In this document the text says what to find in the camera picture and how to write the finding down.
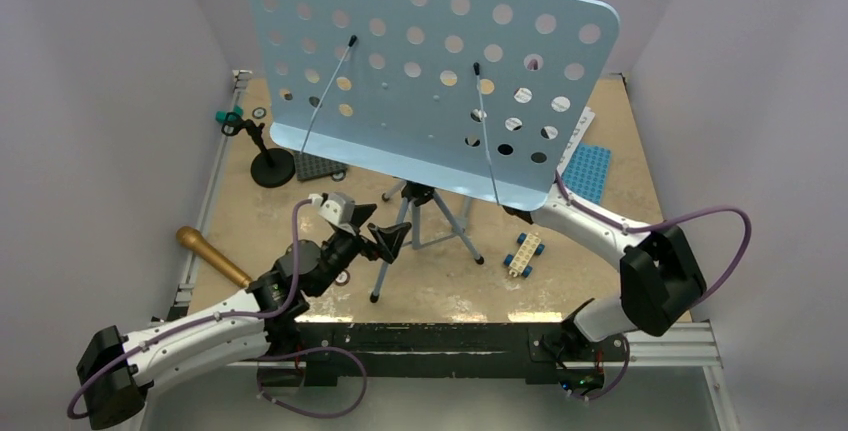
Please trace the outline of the black microphone stand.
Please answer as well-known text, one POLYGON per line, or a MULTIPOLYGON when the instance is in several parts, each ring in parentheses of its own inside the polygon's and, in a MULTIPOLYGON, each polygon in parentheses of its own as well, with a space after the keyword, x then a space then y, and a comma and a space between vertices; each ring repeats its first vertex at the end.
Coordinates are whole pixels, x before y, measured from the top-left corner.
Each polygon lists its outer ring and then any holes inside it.
POLYGON ((281 187, 295 176, 294 156, 282 148, 268 148, 263 137, 264 128, 264 123, 257 124, 252 119, 242 118, 232 126, 221 126, 221 132, 227 137, 234 137, 245 131, 259 150, 251 162, 251 178, 263 188, 281 187))

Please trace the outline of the light blue music stand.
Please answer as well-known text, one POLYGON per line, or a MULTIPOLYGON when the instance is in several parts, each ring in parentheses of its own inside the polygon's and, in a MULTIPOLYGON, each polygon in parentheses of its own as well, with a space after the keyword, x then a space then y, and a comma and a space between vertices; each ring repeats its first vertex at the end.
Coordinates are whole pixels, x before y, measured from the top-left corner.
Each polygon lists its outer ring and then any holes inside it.
POLYGON ((248 0, 278 145, 533 211, 620 31, 598 0, 248 0))

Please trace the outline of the gold microphone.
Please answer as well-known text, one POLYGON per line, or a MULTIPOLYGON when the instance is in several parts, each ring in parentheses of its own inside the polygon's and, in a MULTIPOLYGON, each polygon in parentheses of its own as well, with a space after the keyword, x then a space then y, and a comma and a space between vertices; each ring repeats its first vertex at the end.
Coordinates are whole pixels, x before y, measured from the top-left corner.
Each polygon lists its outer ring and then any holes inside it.
POLYGON ((183 248, 200 257, 234 285, 247 288, 253 281, 246 272, 210 244, 198 229, 182 226, 176 231, 175 237, 183 248))

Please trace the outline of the sheet music page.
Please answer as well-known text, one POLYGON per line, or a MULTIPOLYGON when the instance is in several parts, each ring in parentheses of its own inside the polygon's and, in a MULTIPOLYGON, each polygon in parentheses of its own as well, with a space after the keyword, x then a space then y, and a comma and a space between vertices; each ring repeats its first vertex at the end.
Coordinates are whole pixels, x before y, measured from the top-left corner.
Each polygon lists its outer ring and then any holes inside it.
MULTIPOLYGON (((519 87, 515 90, 513 98, 519 104, 527 104, 531 101, 533 93, 529 88, 519 87)), ((563 95, 555 96, 550 102, 551 109, 556 113, 564 113, 571 108, 571 100, 563 95)), ((592 124, 595 114, 593 111, 585 107, 582 114, 578 118, 575 127, 571 131, 571 135, 566 144, 562 157, 559 159, 557 170, 560 175, 563 175, 566 168, 576 153, 577 147, 582 141, 588 127, 592 124)), ((510 117, 505 120, 505 127, 509 131, 518 131, 523 126, 523 122, 518 117, 510 117)), ((553 140, 559 135, 559 131, 551 126, 545 125, 542 128, 541 135, 546 140, 553 140)))

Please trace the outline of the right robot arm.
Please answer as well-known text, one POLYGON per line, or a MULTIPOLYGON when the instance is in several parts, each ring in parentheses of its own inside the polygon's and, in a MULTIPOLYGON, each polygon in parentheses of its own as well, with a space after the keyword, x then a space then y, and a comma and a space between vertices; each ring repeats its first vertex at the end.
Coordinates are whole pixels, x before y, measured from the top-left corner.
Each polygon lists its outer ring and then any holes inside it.
POLYGON ((621 333, 661 336, 707 291, 688 240, 676 225, 651 229, 556 186, 536 210, 504 210, 570 238, 618 272, 618 294, 592 299, 562 321, 561 343, 573 357, 584 358, 601 341, 621 333))

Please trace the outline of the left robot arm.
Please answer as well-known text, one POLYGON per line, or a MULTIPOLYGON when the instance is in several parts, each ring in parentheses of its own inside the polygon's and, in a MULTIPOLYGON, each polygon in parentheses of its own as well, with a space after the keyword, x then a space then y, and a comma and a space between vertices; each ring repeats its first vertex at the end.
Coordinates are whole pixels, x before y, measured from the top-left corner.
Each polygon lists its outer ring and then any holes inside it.
POLYGON ((297 324, 312 298, 339 283, 358 257, 393 263, 412 224, 389 227, 370 222, 374 204, 357 204, 340 193, 313 194, 296 203, 310 206, 331 228, 322 243, 293 235, 271 269, 221 302, 180 319, 122 333, 115 326, 96 332, 76 366, 79 388, 66 408, 71 420, 93 430, 108 429, 140 413, 151 391, 243 361, 289 361, 296 371, 309 357, 340 354, 359 370, 352 352, 330 344, 305 344, 297 324))

